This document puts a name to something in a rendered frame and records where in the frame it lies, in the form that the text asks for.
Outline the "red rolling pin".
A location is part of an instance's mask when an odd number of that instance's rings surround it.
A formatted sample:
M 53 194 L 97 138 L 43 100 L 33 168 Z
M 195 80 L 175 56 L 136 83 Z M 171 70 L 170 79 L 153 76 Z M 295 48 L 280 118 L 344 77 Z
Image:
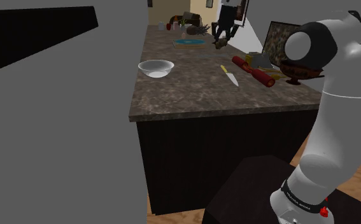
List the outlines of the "red rolling pin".
M 254 69 L 250 67 L 249 64 L 242 58 L 238 56 L 233 56 L 232 62 L 238 67 L 240 67 L 242 70 L 251 74 L 257 81 L 259 81 L 264 86 L 270 88 L 275 84 L 274 78 L 259 69 Z

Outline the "dark kitchen counter cabinet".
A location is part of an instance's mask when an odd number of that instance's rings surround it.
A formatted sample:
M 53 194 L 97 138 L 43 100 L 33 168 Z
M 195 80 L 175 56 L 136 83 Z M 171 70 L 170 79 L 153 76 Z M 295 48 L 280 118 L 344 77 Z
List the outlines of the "dark kitchen counter cabinet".
M 240 161 L 274 155 L 291 162 L 317 110 L 138 122 L 153 214 L 206 207 Z

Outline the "dark-framed speckled picture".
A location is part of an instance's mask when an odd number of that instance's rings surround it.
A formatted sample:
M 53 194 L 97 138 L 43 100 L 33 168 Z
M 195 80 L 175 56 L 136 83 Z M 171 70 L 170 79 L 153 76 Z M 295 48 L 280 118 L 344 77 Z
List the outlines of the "dark-framed speckled picture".
M 287 39 L 300 27 L 299 24 L 271 21 L 264 41 L 262 54 L 268 56 L 272 65 L 280 67 L 281 61 L 286 60 L 285 43 Z

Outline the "dark footed bowl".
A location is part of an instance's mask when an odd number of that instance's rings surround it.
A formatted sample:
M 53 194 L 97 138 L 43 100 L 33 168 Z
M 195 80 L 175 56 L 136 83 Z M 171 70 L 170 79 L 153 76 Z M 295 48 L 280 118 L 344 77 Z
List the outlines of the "dark footed bowl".
M 288 60 L 282 60 L 280 63 L 280 71 L 289 79 L 286 81 L 291 85 L 300 85 L 299 80 L 311 80 L 315 78 L 323 78 L 321 70 L 312 70 L 303 66 L 298 66 Z

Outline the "brown pineapple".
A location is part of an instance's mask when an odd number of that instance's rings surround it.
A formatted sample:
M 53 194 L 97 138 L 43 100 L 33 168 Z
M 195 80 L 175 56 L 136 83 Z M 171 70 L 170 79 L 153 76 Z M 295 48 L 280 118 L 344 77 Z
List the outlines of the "brown pineapple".
M 186 33 L 191 36 L 195 36 L 195 35 L 204 36 L 208 33 L 209 28 L 210 26 L 208 25 L 201 25 L 201 26 L 190 25 L 189 27 L 186 28 Z

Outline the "yellow utensil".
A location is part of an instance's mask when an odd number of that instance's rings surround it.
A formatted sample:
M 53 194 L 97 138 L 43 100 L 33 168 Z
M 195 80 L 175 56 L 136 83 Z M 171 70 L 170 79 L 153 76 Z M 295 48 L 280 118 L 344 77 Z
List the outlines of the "yellow utensil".
M 277 69 L 263 68 L 260 66 L 258 66 L 258 69 L 265 72 L 266 74 L 268 74 L 270 77 L 274 78 L 275 80 L 280 80 L 282 78 L 287 77 L 281 71 L 279 71 Z

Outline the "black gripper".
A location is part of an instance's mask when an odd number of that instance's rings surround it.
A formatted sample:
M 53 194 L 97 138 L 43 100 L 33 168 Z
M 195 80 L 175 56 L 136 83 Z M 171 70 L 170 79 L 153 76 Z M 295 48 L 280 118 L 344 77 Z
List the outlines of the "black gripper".
M 228 41 L 235 36 L 237 30 L 240 27 L 240 25 L 234 24 L 236 17 L 237 6 L 222 5 L 218 21 L 211 23 L 211 32 L 215 39 L 214 43 L 217 43 L 219 40 L 221 34 L 220 30 L 229 29 L 227 36 Z

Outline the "clear glass bowl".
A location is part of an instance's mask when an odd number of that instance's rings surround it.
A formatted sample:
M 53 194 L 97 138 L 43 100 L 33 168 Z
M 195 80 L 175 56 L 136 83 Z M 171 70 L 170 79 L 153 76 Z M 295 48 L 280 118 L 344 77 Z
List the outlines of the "clear glass bowl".
M 138 64 L 143 74 L 151 78 L 162 78 L 171 72 L 174 63 L 168 60 L 146 60 Z

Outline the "yellow-handled kitchen knife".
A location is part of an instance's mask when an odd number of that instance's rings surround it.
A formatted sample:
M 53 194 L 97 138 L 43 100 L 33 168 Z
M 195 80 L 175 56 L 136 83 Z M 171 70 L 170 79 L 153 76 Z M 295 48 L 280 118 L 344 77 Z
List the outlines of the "yellow-handled kitchen knife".
M 228 72 L 228 70 L 225 68 L 225 66 L 221 65 L 220 67 L 222 68 L 224 73 L 228 76 L 228 78 L 231 80 L 231 82 L 233 82 L 233 84 L 235 84 L 235 86 L 238 87 L 239 83 L 237 82 L 235 76 L 232 73 Z

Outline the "dark robot stand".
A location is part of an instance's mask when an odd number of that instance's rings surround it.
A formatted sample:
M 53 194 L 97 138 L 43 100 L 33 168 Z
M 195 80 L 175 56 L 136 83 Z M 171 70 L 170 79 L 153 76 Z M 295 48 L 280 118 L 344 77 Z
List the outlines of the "dark robot stand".
M 205 208 L 202 224 L 279 224 L 269 197 L 294 166 L 272 155 L 244 158 Z M 361 224 L 361 201 L 334 190 L 335 224 Z

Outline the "dark sofa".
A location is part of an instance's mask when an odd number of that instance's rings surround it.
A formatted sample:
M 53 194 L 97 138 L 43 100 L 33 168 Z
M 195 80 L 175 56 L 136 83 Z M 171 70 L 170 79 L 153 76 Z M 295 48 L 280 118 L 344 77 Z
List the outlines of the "dark sofa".
M 185 19 L 186 24 L 192 24 L 195 26 L 201 26 L 202 24 L 202 17 L 200 16 L 200 14 L 196 14 L 196 13 L 185 11 L 182 15 L 175 15 L 171 17 L 169 23 L 172 24 L 176 18 L 178 22 L 180 20 Z

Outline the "blue plate on board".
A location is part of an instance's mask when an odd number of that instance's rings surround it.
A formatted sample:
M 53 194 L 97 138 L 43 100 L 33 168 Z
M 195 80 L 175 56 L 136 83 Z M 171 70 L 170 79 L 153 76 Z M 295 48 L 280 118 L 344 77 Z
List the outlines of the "blue plate on board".
M 176 49 L 203 49 L 205 48 L 205 40 L 203 39 L 175 39 L 173 46 Z

